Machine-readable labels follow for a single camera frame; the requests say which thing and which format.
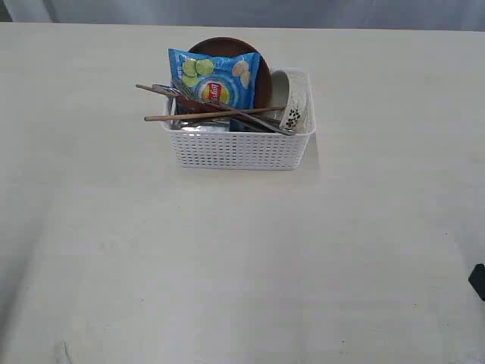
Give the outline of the blue Lays chip bag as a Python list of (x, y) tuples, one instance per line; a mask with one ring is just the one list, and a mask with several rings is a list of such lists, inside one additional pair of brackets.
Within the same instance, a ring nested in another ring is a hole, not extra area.
[(232, 108), (254, 106), (259, 53), (225, 57), (169, 49), (168, 57), (172, 84), (181, 92)]

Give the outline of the stainless steel table knife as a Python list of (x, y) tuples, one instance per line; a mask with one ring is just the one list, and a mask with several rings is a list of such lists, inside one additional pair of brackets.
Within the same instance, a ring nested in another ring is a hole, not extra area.
[[(152, 87), (156, 87), (156, 88), (160, 88), (160, 89), (165, 89), (165, 90), (169, 90), (169, 89), (170, 89), (170, 90), (172, 90), (174, 93), (178, 93), (178, 92), (177, 92), (177, 90), (176, 90), (175, 88), (171, 87), (171, 86), (165, 86), (165, 85), (153, 85)], [(215, 112), (215, 111), (223, 111), (223, 110), (218, 110), (217, 108), (214, 108), (214, 107), (212, 107), (212, 108), (214, 109), (214, 111), (213, 111), (213, 112)], [(240, 115), (226, 116), (226, 117), (236, 117), (236, 116), (237, 116), (237, 117), (241, 117), (243, 120), (249, 120), (249, 119), (244, 118), (244, 117), (242, 117), (242, 116), (240, 116)]]

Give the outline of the stainless steel fork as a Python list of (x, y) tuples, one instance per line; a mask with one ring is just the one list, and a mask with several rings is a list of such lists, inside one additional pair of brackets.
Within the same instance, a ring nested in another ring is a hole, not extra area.
[(296, 135), (296, 132), (294, 130), (287, 130), (283, 129), (279, 125), (274, 126), (273, 124), (270, 123), (269, 118), (264, 117), (263, 119), (255, 117), (255, 114), (261, 114), (265, 113), (267, 111), (279, 111), (282, 110), (283, 107), (272, 107), (272, 108), (254, 108), (254, 109), (237, 109), (230, 107), (227, 104), (224, 104), (222, 102), (219, 102), (217, 100), (203, 100), (197, 97), (187, 86), (185, 86), (180, 80), (172, 79), (171, 80), (172, 84), (174, 85), (174, 88), (177, 90), (177, 92), (188, 98), (193, 100), (194, 102), (198, 102), (202, 105), (207, 105), (211, 106), (214, 108), (217, 108), (218, 110), (223, 110), (223, 111), (231, 111), (235, 113), (236, 115), (240, 115), (244, 118), (249, 119), (250, 121), (254, 121), (257, 124), (262, 125), (263, 127), (266, 127), (269, 130), (272, 130), (277, 133), (281, 133), (283, 135), (287, 136), (293, 136)]

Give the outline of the brown round plate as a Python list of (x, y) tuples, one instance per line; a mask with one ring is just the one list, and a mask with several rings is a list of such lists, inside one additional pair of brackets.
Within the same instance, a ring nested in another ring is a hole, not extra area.
[[(230, 37), (205, 39), (194, 45), (189, 51), (192, 53), (224, 57), (235, 57), (245, 53), (257, 52), (257, 50), (248, 43)], [(270, 101), (271, 94), (271, 73), (266, 61), (261, 56), (258, 73), (255, 78), (254, 108), (265, 108)]]

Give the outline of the white plastic lattice basket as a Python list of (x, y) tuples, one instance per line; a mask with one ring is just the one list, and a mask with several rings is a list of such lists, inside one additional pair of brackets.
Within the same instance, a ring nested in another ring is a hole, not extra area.
[(176, 160), (186, 168), (293, 170), (299, 166), (310, 136), (316, 130), (313, 95), (308, 73), (308, 116), (296, 135), (229, 131), (203, 133), (181, 130), (163, 121)]

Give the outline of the white ceramic bowl black flowers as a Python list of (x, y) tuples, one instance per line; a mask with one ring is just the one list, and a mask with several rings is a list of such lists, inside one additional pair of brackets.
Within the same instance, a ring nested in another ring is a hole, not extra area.
[(266, 115), (280, 123), (280, 128), (302, 132), (308, 116), (308, 78), (296, 68), (279, 68), (271, 72), (272, 94), (269, 107), (283, 109)]

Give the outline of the dark red wooden spoon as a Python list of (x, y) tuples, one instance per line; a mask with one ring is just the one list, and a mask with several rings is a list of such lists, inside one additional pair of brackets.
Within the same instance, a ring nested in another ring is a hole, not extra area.
[(209, 113), (214, 111), (210, 105), (188, 99), (185, 96), (177, 96), (174, 101), (176, 102), (177, 110), (183, 114)]

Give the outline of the black object at table edge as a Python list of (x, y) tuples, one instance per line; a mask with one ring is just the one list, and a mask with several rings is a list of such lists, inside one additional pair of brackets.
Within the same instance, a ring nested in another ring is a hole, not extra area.
[(485, 265), (480, 263), (474, 266), (468, 277), (469, 284), (480, 299), (485, 301)]

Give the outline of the wooden chopstick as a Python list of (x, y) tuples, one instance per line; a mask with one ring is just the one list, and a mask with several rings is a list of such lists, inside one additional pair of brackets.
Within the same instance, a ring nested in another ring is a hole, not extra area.
[(166, 96), (168, 98), (176, 98), (176, 97), (179, 96), (178, 93), (174, 93), (170, 89), (169, 90), (165, 90), (165, 89), (160, 89), (160, 88), (156, 88), (156, 87), (152, 87), (152, 86), (145, 86), (145, 85), (141, 85), (141, 84), (136, 84), (135, 87), (137, 89), (143, 89), (143, 90), (149, 91), (151, 93), (157, 93), (157, 94)]
[(234, 116), (234, 115), (247, 116), (247, 115), (261, 114), (267, 111), (280, 111), (280, 110), (284, 110), (284, 107), (215, 111), (215, 112), (191, 113), (191, 114), (181, 114), (181, 115), (156, 115), (156, 116), (146, 116), (144, 117), (144, 121), (154, 122), (154, 121), (172, 121), (172, 120), (192, 120), (192, 119), (198, 119), (198, 118), (216, 118), (216, 117), (226, 117), (226, 116)]

